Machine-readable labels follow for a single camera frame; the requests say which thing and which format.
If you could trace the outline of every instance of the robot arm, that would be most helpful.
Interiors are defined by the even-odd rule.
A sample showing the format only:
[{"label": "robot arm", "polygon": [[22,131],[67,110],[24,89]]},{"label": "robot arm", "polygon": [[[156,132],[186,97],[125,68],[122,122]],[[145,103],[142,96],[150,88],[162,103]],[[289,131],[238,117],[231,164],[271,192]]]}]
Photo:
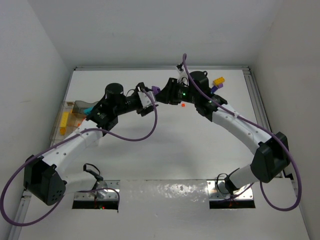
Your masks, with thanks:
[{"label": "robot arm", "polygon": [[[237,116],[239,114],[225,99],[211,93],[206,71],[194,71],[190,75],[195,84],[207,96],[210,96],[212,101],[234,112],[235,116],[217,107],[212,101],[208,101],[192,84],[186,86],[175,78],[169,79],[164,89],[155,96],[156,100],[160,103],[171,105],[177,105],[182,101],[193,103],[200,115],[228,130],[254,154],[251,164],[234,170],[221,182],[218,189],[222,193],[233,194],[234,191],[241,187],[259,181],[269,183],[290,164],[288,156],[281,146],[269,134],[238,119]],[[287,137],[281,132],[278,132],[276,136],[288,148]]]},{"label": "robot arm", "polygon": [[124,95],[120,84],[109,84],[105,88],[105,95],[86,120],[67,137],[74,139],[43,154],[25,167],[24,188],[48,206],[60,201],[64,194],[96,189],[103,180],[99,174],[84,168],[82,172],[66,175],[66,168],[89,145],[105,135],[98,129],[110,131],[118,123],[119,115],[136,111],[143,117],[151,113],[154,106],[149,98],[156,103],[153,92],[143,83],[136,86],[131,96]]},{"label": "robot arm", "polygon": [[[258,181],[268,183],[289,165],[290,161],[286,154],[271,136],[239,120],[237,118],[239,114],[225,99],[211,93],[206,71],[194,71],[190,75],[212,101],[223,105],[236,116],[231,116],[212,101],[208,101],[193,85],[186,85],[181,77],[170,78],[161,91],[156,87],[152,87],[152,91],[143,83],[139,83],[131,96],[124,96],[123,87],[120,84],[111,83],[106,87],[105,95],[92,109],[86,121],[68,136],[68,138],[73,138],[75,135],[80,137],[57,147],[56,150],[45,153],[25,168],[24,187],[47,205],[58,202],[66,193],[96,189],[99,182],[103,180],[97,173],[86,169],[74,175],[65,175],[64,172],[83,150],[104,136],[101,131],[86,132],[86,130],[110,131],[118,123],[119,115],[136,111],[141,116],[145,116],[154,110],[143,90],[155,103],[177,105],[181,102],[188,102],[194,104],[200,115],[228,130],[254,154],[251,164],[234,170],[220,183],[219,189],[222,193],[233,194],[244,185]],[[279,132],[276,136],[288,147],[284,134]]]}]

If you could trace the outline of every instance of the purple cable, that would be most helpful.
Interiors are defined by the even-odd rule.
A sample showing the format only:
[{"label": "purple cable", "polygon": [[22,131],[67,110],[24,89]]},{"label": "purple cable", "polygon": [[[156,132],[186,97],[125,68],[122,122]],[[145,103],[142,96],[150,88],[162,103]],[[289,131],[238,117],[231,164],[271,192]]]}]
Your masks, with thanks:
[{"label": "purple cable", "polygon": [[[157,126],[157,122],[158,122],[158,112],[157,112],[157,107],[156,107],[156,103],[154,102],[154,100],[152,99],[152,97],[150,97],[150,95],[145,91],[145,90],[142,90],[146,95],[147,97],[150,99],[152,105],[153,105],[153,110],[154,110],[154,124],[153,124],[153,128],[151,129],[151,131],[144,137],[141,137],[141,138],[138,138],[138,139],[131,139],[131,138],[127,138],[127,137],[123,137],[123,136],[119,136],[115,133],[112,133],[110,131],[107,131],[107,130],[104,130],[104,129],[99,129],[99,128],[89,128],[89,129],[86,129],[86,130],[83,130],[81,131],[81,133],[86,133],[86,132],[90,132],[90,131],[101,131],[103,133],[106,133],[106,134],[110,134],[118,139],[122,139],[122,140],[125,140],[125,141],[129,141],[129,142],[138,142],[138,141],[142,141],[142,140],[145,140],[147,139],[148,137],[151,136],[151,134],[155,131],[156,129],[156,126]],[[34,220],[34,221],[31,221],[31,222],[27,222],[27,223],[19,223],[19,222],[15,222],[14,220],[10,219],[8,217],[8,215],[6,214],[5,212],[5,195],[6,195],[6,192],[11,184],[11,182],[14,180],[14,178],[18,175],[18,173],[24,169],[28,164],[30,164],[31,162],[35,161],[38,157],[40,157],[41,155],[51,151],[52,149],[55,149],[57,147],[59,147],[60,145],[62,144],[65,144],[73,139],[75,139],[76,137],[78,137],[79,134],[76,134],[74,136],[71,136],[59,143],[57,143],[56,145],[53,145],[51,147],[49,147],[48,149],[38,153],[37,155],[31,157],[29,160],[27,160],[24,164],[22,164],[14,173],[13,175],[9,178],[8,182],[5,184],[3,190],[2,190],[2,193],[1,193],[1,197],[0,197],[0,212],[1,212],[1,215],[2,217],[4,218],[4,220],[6,220],[8,223],[14,225],[14,226],[18,226],[18,227],[26,227],[26,226],[30,226],[30,225],[33,225],[33,224],[36,224],[38,222],[40,222],[42,219],[44,219],[46,216],[48,216],[50,213],[53,212],[53,210],[58,206],[58,204],[61,202],[58,201],[54,206],[53,208],[51,208],[45,215],[43,215],[42,217],[38,218],[37,220]]]},{"label": "purple cable", "polygon": [[[212,101],[212,103],[214,103],[215,105],[217,105],[219,108],[223,109],[224,111],[226,111],[228,114],[232,115],[232,116],[235,116],[235,113],[230,111],[229,109],[226,109],[225,107],[223,107],[222,105],[220,105],[219,103],[217,103],[216,101],[214,101],[213,99],[211,99],[209,96],[207,96],[198,86],[197,84],[195,83],[195,81],[193,80],[193,78],[191,77],[189,71],[188,71],[188,68],[187,68],[187,64],[186,64],[186,59],[187,59],[187,54],[184,53],[183,56],[182,56],[182,64],[183,64],[183,67],[184,67],[184,70],[189,78],[189,81],[193,84],[193,86],[195,87],[195,89],[198,90],[198,92],[204,96],[206,99],[208,99],[209,101]],[[257,127],[258,129],[261,129],[262,131],[266,132],[267,134],[269,134],[280,146],[281,148],[284,150],[285,154],[288,156],[288,159],[289,161],[291,162],[292,166],[293,166],[293,169],[295,171],[295,174],[296,174],[296,179],[297,179],[297,183],[298,183],[298,195],[296,197],[296,201],[295,203],[290,206],[290,207],[287,207],[287,208],[280,208],[280,207],[277,207],[277,206],[274,206],[270,201],[269,199],[267,198],[266,196],[266,193],[264,191],[264,188],[263,188],[263,185],[262,185],[262,182],[260,182],[260,188],[261,188],[261,192],[262,192],[262,195],[264,197],[264,199],[266,200],[266,202],[274,209],[276,210],[279,210],[279,211],[283,211],[283,212],[287,212],[287,211],[291,211],[293,209],[295,209],[300,201],[301,201],[301,196],[302,196],[302,182],[301,182],[301,177],[300,177],[300,173],[299,173],[299,170],[298,170],[298,166],[296,164],[296,162],[294,161],[294,158],[293,156],[291,155],[291,153],[289,152],[289,150],[286,148],[286,146],[280,141],[279,138],[277,138],[276,135],[274,135],[271,131],[269,131],[268,129],[262,127],[262,126],[259,126],[258,124],[238,115],[237,116],[238,119],[248,123],[248,124],[251,124],[255,127]]]}]

